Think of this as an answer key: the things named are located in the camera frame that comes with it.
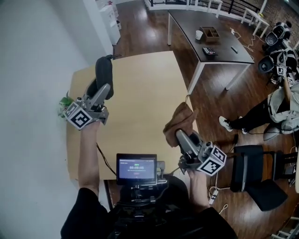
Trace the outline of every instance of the black office chair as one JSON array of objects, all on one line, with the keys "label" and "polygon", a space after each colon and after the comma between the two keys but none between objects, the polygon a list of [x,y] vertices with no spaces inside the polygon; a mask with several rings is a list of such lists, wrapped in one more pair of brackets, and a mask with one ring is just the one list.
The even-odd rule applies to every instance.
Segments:
[{"label": "black office chair", "polygon": [[280,206],[288,196],[272,179],[262,181],[264,154],[272,156],[275,167],[275,152],[264,152],[260,145],[235,147],[230,189],[233,192],[247,191],[261,211],[270,211]]},{"label": "black office chair", "polygon": [[278,151],[272,165],[272,179],[295,179],[297,155],[297,152],[284,154],[283,152]]}]

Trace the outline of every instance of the wooden table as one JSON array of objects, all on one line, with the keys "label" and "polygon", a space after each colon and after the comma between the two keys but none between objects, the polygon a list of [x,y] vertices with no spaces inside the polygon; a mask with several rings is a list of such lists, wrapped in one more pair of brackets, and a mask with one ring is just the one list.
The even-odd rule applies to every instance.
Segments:
[{"label": "wooden table", "polygon": [[258,20],[258,24],[256,26],[256,29],[254,30],[254,32],[253,32],[252,35],[256,35],[257,30],[261,26],[261,23],[263,23],[264,25],[266,25],[265,29],[263,30],[263,32],[261,34],[261,38],[262,38],[263,35],[266,33],[266,31],[267,31],[267,29],[269,27],[269,24],[263,18],[261,18],[261,16],[259,14],[257,14],[256,12],[250,10],[249,8],[245,8],[245,12],[244,12],[244,15],[243,15],[243,18],[242,18],[242,21],[241,21],[242,24],[243,24],[243,22],[245,20],[246,14],[250,14],[252,16],[252,18],[250,20],[250,23],[249,23],[250,26],[251,26],[251,24],[252,24],[252,22],[253,22],[253,20],[255,18],[256,18],[256,20]]},{"label": "wooden table", "polygon": [[[188,86],[188,94],[192,93],[206,64],[240,64],[244,66],[225,87],[226,90],[232,87],[251,64],[254,64],[250,55],[239,40],[237,40],[237,38],[231,34],[231,32],[228,31],[213,14],[186,10],[169,10],[168,12],[168,45],[171,45],[172,25],[173,22],[175,22],[184,33],[199,60],[192,76],[191,83]],[[219,42],[203,42],[197,40],[195,34],[200,26],[214,27],[220,36]],[[203,47],[212,48],[218,55],[205,55],[202,50]]]},{"label": "wooden table", "polygon": [[[150,53],[117,59],[113,64],[114,95],[105,101],[109,111],[106,125],[101,125],[97,139],[111,168],[116,171],[116,154],[157,154],[165,161],[166,173],[178,167],[179,147],[171,148],[163,129],[176,107],[187,95],[187,89],[172,51]],[[82,97],[94,79],[94,66],[74,73],[69,95]],[[68,171],[78,178],[80,132],[67,124]],[[100,153],[101,179],[115,179]]]}]

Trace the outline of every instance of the wooden box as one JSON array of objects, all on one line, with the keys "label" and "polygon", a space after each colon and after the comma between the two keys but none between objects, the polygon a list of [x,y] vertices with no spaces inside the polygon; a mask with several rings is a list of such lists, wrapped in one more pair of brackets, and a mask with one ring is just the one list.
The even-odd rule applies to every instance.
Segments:
[{"label": "wooden box", "polygon": [[213,27],[199,27],[199,30],[203,32],[202,39],[205,42],[218,42],[220,40],[217,30]]}]

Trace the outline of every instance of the calculator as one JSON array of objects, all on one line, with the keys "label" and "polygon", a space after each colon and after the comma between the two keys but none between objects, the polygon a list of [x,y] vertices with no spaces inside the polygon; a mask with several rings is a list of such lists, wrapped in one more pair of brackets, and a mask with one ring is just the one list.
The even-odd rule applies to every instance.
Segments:
[{"label": "calculator", "polygon": [[218,54],[214,52],[214,50],[210,47],[203,47],[202,48],[203,52],[208,55],[208,56],[217,56]]}]

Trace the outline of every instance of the power strip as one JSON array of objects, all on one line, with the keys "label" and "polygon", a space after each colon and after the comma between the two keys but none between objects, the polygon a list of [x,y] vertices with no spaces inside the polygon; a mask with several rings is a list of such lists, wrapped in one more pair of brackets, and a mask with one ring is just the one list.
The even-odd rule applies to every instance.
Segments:
[{"label": "power strip", "polygon": [[215,201],[217,195],[218,195],[218,190],[215,189],[214,192],[212,193],[211,198],[210,198],[210,201],[209,201],[209,204],[210,204],[210,205],[212,205],[212,204],[214,203],[214,201]]}]

